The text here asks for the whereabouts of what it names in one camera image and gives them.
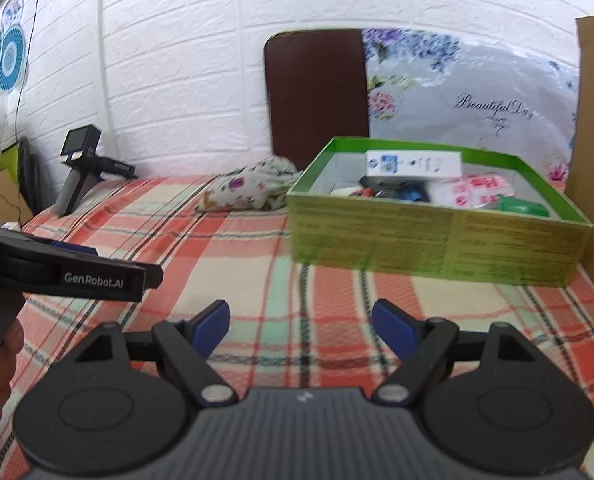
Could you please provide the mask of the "white red printed plastic bag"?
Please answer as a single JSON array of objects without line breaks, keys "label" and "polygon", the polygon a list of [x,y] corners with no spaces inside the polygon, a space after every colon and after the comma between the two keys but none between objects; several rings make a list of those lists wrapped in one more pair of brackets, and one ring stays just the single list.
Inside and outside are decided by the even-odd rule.
[{"label": "white red printed plastic bag", "polygon": [[501,196],[513,197],[513,186],[501,174],[468,174],[456,179],[431,181],[426,192],[432,204],[478,209],[498,203]]}]

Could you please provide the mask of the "white printed carton box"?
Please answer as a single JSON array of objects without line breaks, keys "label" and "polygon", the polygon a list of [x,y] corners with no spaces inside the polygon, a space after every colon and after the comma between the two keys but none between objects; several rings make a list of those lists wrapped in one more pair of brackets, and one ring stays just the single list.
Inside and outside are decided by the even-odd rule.
[{"label": "white printed carton box", "polygon": [[451,179],[463,176],[462,155],[451,151],[368,150],[367,177]]}]

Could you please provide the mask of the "spare black handheld gripper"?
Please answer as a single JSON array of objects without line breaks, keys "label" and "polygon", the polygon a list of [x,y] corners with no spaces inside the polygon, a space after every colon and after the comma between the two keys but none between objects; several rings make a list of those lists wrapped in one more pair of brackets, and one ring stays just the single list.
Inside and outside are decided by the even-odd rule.
[{"label": "spare black handheld gripper", "polygon": [[133,179],[136,167],[111,157],[96,154],[101,131],[95,125],[86,125],[67,132],[60,154],[60,162],[70,172],[53,205],[58,217],[71,214],[86,194],[102,181],[102,174]]}]

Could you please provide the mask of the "green cardboard box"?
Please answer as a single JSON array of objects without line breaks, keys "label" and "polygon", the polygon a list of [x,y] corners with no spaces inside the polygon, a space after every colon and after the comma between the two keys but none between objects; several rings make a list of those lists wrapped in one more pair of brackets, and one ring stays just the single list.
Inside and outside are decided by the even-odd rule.
[{"label": "green cardboard box", "polygon": [[[370,150],[461,154],[466,169],[509,178],[517,195],[550,214],[333,195],[364,176]],[[593,229],[524,159],[425,142],[335,136],[291,187],[287,203],[298,262],[444,280],[564,287]]]}]

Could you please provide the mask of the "red snack packet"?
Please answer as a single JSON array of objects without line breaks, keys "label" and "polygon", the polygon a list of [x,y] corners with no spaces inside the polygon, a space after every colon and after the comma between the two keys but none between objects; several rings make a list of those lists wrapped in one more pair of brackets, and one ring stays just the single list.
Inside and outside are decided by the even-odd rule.
[{"label": "red snack packet", "polygon": [[392,190],[391,186],[382,185],[382,183],[369,183],[368,185],[359,184],[334,188],[329,192],[329,195],[336,197],[385,197]]}]

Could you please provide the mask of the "green plastic object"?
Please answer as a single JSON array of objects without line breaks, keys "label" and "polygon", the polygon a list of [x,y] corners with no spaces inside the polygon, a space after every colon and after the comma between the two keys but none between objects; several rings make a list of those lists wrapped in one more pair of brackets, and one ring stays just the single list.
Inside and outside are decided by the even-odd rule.
[{"label": "green plastic object", "polygon": [[530,200],[521,200],[514,196],[501,195],[498,198],[498,211],[541,218],[550,217],[550,211],[542,204],[530,202]]}]

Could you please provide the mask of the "floral fabric pouch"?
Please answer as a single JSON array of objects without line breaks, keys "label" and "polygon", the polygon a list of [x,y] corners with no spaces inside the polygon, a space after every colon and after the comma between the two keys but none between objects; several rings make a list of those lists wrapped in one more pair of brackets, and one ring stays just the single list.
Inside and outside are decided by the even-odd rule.
[{"label": "floral fabric pouch", "polygon": [[300,171],[287,158],[270,156],[219,174],[201,194],[196,209],[201,212],[280,209],[299,177]]}]

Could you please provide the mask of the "floral plastic bedding bag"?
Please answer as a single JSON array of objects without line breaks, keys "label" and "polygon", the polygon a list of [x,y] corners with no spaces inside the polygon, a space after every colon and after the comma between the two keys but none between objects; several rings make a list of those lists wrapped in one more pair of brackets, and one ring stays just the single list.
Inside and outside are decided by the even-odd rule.
[{"label": "floral plastic bedding bag", "polygon": [[563,188],[579,72],[502,42],[364,28],[369,135],[518,156]]}]

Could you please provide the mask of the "dark brown headboard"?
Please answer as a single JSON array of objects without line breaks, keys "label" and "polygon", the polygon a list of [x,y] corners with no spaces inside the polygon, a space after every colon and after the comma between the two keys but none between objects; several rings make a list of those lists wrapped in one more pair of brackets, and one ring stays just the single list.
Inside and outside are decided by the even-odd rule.
[{"label": "dark brown headboard", "polygon": [[263,56],[274,154],[303,170],[334,136],[369,134],[359,29],[280,32]]}]

